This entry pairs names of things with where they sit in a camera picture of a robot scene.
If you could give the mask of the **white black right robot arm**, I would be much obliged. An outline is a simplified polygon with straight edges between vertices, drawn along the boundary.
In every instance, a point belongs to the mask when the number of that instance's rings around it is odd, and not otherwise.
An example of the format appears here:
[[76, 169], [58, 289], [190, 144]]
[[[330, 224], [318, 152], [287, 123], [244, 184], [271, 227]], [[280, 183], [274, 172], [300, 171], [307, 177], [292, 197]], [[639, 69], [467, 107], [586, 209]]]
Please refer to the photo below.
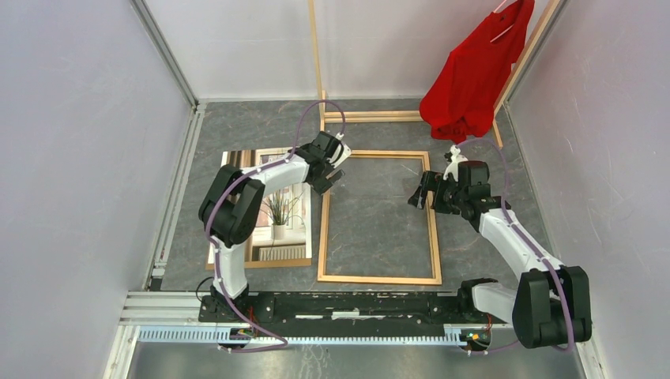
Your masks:
[[562, 350], [593, 335], [589, 277], [580, 266], [553, 257], [523, 227], [506, 199], [494, 196], [483, 161], [452, 162], [443, 173], [424, 171], [408, 204], [460, 216], [488, 240], [518, 279], [511, 290], [497, 280], [466, 280], [458, 290], [458, 316], [476, 322], [486, 313], [512, 325], [528, 349]]

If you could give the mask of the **wooden picture frame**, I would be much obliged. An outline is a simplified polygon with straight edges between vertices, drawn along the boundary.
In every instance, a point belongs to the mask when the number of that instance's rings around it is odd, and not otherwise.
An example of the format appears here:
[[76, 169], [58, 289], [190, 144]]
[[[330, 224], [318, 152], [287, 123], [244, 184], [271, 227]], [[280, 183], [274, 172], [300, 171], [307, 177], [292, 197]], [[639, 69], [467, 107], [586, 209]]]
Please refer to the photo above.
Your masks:
[[[431, 169], [429, 153], [427, 151], [382, 151], [382, 150], [354, 150], [350, 159], [419, 159], [424, 171]], [[439, 254], [439, 238], [436, 225], [435, 211], [426, 209], [427, 235], [431, 255], [431, 277], [393, 277], [393, 276], [339, 276], [326, 273], [328, 233], [329, 233], [330, 190], [322, 195], [321, 225], [319, 234], [317, 281], [325, 283], [364, 283], [364, 284], [391, 284], [438, 286], [442, 284], [442, 266]]]

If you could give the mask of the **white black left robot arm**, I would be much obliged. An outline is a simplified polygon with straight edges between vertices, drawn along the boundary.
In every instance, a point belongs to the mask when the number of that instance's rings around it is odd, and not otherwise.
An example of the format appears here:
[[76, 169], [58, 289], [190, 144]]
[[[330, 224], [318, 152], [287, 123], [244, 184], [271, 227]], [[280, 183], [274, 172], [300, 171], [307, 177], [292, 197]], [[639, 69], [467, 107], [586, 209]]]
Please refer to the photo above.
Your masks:
[[213, 287], [222, 295], [218, 311], [228, 321], [240, 321], [248, 311], [241, 294], [248, 288], [243, 250], [252, 236], [262, 202], [293, 185], [308, 184], [320, 195], [343, 175], [339, 166], [352, 154], [344, 134], [324, 131], [310, 143], [254, 167], [223, 165], [198, 210], [205, 237], [214, 248]]

